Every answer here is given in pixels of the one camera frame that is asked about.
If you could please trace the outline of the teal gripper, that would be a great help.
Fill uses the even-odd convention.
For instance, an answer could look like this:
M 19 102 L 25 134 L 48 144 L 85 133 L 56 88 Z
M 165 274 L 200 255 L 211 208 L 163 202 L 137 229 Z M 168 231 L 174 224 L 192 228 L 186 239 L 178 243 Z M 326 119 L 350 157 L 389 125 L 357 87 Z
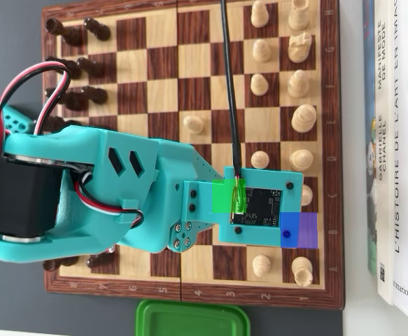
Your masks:
M 198 151 L 199 146 L 159 141 L 155 168 L 159 171 L 153 184 L 153 221 L 161 237 L 159 250 L 168 248 L 184 252 L 197 243 L 200 232 L 213 227 L 201 221 L 183 221 L 182 209 L 187 203 L 183 184 L 191 181 L 221 180 L 223 176 Z

